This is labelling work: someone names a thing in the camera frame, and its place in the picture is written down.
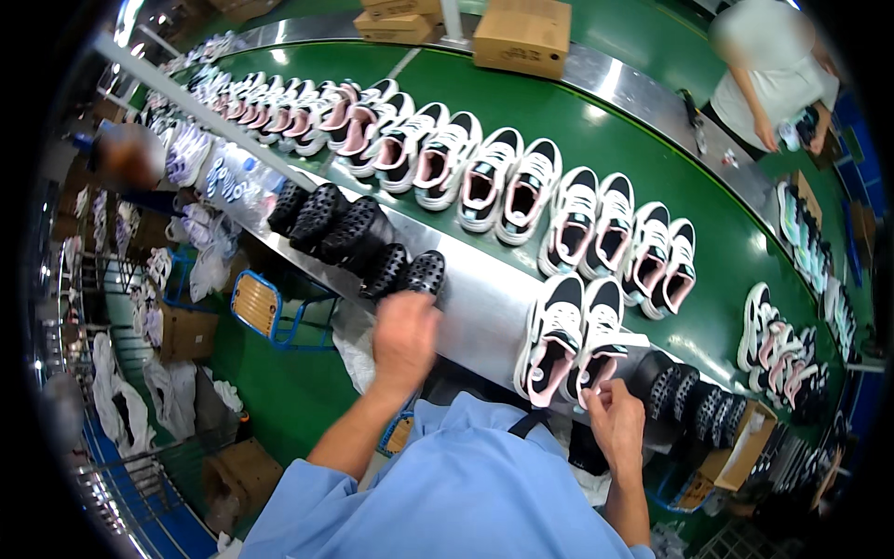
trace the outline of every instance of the teal sneaker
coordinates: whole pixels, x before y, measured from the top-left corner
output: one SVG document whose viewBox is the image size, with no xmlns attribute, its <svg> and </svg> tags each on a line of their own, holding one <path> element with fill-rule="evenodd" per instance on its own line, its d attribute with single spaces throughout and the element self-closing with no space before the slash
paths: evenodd
<svg viewBox="0 0 894 559">
<path fill-rule="evenodd" d="M 782 236 L 793 247 L 801 244 L 801 231 L 797 225 L 797 195 L 788 182 L 780 182 L 776 187 L 776 198 L 780 203 L 780 229 Z"/>
</svg>

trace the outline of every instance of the blue stool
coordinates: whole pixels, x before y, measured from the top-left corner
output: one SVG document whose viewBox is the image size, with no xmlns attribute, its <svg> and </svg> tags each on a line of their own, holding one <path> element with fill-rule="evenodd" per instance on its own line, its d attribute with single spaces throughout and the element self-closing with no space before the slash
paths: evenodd
<svg viewBox="0 0 894 559">
<path fill-rule="evenodd" d="M 309 279 L 307 282 L 321 293 L 308 297 L 301 302 L 295 311 L 294 317 L 284 317 L 283 297 L 276 286 L 255 272 L 244 270 L 236 276 L 236 284 L 230 299 L 230 311 L 246 326 L 270 340 L 273 347 L 277 349 L 304 351 L 336 350 L 333 345 L 326 345 L 325 341 L 332 326 L 338 295 Z M 308 305 L 324 301 L 332 302 L 332 307 L 329 309 L 329 315 L 324 324 L 301 320 L 308 309 Z M 281 326 L 283 322 L 291 323 L 291 325 Z M 323 334 L 320 336 L 320 342 L 314 345 L 292 343 L 295 339 L 295 334 L 298 333 L 299 324 L 321 329 Z"/>
</svg>

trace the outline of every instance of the hand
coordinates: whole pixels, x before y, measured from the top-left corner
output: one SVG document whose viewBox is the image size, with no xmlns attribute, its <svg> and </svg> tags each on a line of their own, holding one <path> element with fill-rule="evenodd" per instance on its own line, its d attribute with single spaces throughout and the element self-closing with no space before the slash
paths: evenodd
<svg viewBox="0 0 894 559">
<path fill-rule="evenodd" d="M 770 124 L 770 118 L 766 114 L 759 114 L 755 117 L 755 134 L 761 139 L 763 145 L 770 151 L 778 151 L 779 146 L 776 145 L 776 132 L 773 125 Z"/>
<path fill-rule="evenodd" d="M 808 149 L 810 150 L 810 153 L 818 156 L 822 153 L 822 147 L 825 145 L 825 143 L 826 135 L 817 134 L 812 140 L 810 140 L 810 146 L 808 147 Z"/>
<path fill-rule="evenodd" d="M 611 477 L 642 485 L 645 407 L 627 391 L 620 378 L 600 383 L 602 390 L 582 392 L 590 413 L 590 428 L 609 463 Z"/>
<path fill-rule="evenodd" d="M 373 330 L 375 380 L 370 392 L 403 402 L 419 388 L 434 364 L 441 311 L 434 297 L 399 292 L 379 306 Z"/>
</svg>

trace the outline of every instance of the label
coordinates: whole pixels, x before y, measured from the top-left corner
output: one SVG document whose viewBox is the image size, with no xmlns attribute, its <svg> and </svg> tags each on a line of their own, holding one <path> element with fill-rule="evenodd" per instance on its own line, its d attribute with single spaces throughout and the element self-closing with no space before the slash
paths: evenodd
<svg viewBox="0 0 894 559">
<path fill-rule="evenodd" d="M 530 48 L 510 47 L 500 52 L 500 58 L 503 60 L 524 60 L 529 62 L 540 62 L 541 53 L 538 50 Z"/>
</svg>

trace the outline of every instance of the white t-shirt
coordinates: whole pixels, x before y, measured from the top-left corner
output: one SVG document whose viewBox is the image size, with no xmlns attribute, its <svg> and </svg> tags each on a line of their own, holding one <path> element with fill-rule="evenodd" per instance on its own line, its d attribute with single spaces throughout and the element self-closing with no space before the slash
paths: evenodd
<svg viewBox="0 0 894 559">
<path fill-rule="evenodd" d="M 830 111 L 835 108 L 839 80 L 826 72 L 813 55 L 808 54 L 799 62 L 781 70 L 749 70 L 748 76 L 755 86 L 757 100 L 770 118 L 774 130 L 816 101 L 822 101 Z M 755 117 L 729 70 L 717 84 L 711 97 L 711 106 L 723 123 L 742 140 L 767 151 L 755 134 Z"/>
</svg>

